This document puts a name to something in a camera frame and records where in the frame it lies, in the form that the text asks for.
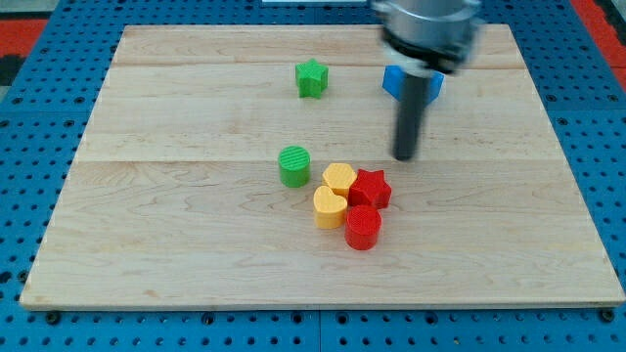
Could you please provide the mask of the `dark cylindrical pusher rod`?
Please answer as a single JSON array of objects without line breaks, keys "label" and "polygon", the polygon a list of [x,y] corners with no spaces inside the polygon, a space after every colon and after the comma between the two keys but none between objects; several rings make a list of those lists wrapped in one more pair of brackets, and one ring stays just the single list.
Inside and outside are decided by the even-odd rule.
[{"label": "dark cylindrical pusher rod", "polygon": [[416,152],[426,104],[430,78],[406,73],[400,86],[392,154],[400,161],[411,160]]}]

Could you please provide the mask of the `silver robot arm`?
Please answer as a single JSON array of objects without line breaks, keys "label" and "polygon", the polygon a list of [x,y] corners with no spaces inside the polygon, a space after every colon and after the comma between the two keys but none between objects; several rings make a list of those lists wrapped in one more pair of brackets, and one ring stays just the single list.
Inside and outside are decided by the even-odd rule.
[{"label": "silver robot arm", "polygon": [[412,159],[418,149],[432,76],[450,74],[470,56],[480,27],[479,0],[374,0],[384,51],[402,68],[393,157]]}]

